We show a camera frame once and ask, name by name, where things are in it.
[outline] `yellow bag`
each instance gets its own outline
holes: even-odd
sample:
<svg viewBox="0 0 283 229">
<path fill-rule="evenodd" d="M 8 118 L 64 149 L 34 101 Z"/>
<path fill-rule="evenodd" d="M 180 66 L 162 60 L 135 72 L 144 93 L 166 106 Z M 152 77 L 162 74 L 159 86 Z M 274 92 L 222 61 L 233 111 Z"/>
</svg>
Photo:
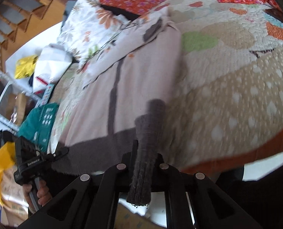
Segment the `yellow bag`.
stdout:
<svg viewBox="0 0 283 229">
<path fill-rule="evenodd" d="M 15 164 L 15 146 L 14 142 L 7 142 L 0 148 L 0 185 L 2 182 L 4 170 L 9 169 Z M 2 195 L 0 192 L 0 205 L 3 206 Z"/>
<path fill-rule="evenodd" d="M 21 79 L 25 77 L 30 77 L 32 73 L 34 73 L 34 68 L 36 67 L 37 60 L 38 60 L 37 55 L 31 55 L 19 59 L 16 62 L 14 78 Z"/>
</svg>

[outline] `bed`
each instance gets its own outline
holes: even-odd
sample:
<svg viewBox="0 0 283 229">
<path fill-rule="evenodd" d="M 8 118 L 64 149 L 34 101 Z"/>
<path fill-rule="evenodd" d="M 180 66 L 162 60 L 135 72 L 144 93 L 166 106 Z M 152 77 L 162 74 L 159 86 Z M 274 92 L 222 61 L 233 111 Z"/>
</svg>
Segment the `bed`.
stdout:
<svg viewBox="0 0 283 229">
<path fill-rule="evenodd" d="M 168 6 L 182 34 L 159 147 L 167 163 L 212 174 L 283 151 L 283 23 L 267 5 L 165 0 L 148 12 Z M 84 96 L 77 70 L 67 70 L 51 99 L 60 103 L 52 152 Z"/>
</svg>

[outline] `pillow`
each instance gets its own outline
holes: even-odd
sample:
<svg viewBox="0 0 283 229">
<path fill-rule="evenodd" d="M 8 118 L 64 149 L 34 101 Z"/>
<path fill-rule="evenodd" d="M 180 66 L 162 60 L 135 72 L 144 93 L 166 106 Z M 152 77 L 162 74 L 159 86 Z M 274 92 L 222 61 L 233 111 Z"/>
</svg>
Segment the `pillow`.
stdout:
<svg viewBox="0 0 283 229">
<path fill-rule="evenodd" d="M 100 7 L 99 0 L 77 0 L 62 27 L 57 42 L 72 53 L 81 67 L 128 22 L 123 15 Z"/>
</svg>

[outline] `finger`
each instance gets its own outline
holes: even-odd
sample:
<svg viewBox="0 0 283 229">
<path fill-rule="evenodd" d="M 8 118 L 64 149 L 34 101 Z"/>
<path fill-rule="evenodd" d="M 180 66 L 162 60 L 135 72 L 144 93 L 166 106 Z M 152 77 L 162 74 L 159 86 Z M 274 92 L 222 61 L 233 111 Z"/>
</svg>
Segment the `finger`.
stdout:
<svg viewBox="0 0 283 229">
<path fill-rule="evenodd" d="M 37 192 L 37 197 L 41 198 L 41 197 L 47 195 L 48 192 L 49 192 L 49 188 L 47 186 L 40 188 L 40 190 L 38 190 L 38 192 Z"/>
<path fill-rule="evenodd" d="M 29 193 L 30 193 L 31 189 L 28 187 L 28 184 L 24 184 L 23 187 L 22 187 L 22 189 L 23 189 L 23 194 L 24 194 L 25 200 L 27 201 L 29 207 L 30 207 L 32 210 L 34 210 L 34 205 L 32 204 L 31 198 L 30 198 L 30 196 L 29 196 Z"/>
<path fill-rule="evenodd" d="M 32 190 L 32 185 L 31 184 L 23 184 L 23 194 L 24 196 L 28 196 L 29 193 Z"/>
<path fill-rule="evenodd" d="M 42 179 L 39 181 L 39 184 L 40 184 L 40 188 L 44 188 L 46 186 L 46 182 Z"/>
<path fill-rule="evenodd" d="M 50 200 L 52 199 L 52 196 L 50 193 L 48 193 L 47 195 L 41 197 L 39 200 L 38 200 L 38 203 L 39 205 L 46 205 Z"/>
</svg>

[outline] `brown fabric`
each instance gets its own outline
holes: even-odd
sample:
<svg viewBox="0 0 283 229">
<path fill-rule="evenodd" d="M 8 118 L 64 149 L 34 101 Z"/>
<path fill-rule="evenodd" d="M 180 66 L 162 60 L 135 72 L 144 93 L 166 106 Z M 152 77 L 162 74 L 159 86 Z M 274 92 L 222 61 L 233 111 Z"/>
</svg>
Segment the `brown fabric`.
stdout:
<svg viewBox="0 0 283 229">
<path fill-rule="evenodd" d="M 238 156 L 203 162 L 198 165 L 185 168 L 182 170 L 182 172 L 188 174 L 203 172 L 206 175 L 211 175 L 216 172 L 234 169 L 236 167 L 243 166 L 246 163 L 270 157 L 280 152 L 283 152 L 283 130 L 278 133 L 273 139 L 269 140 L 263 146 L 257 148 L 254 151 Z"/>
</svg>

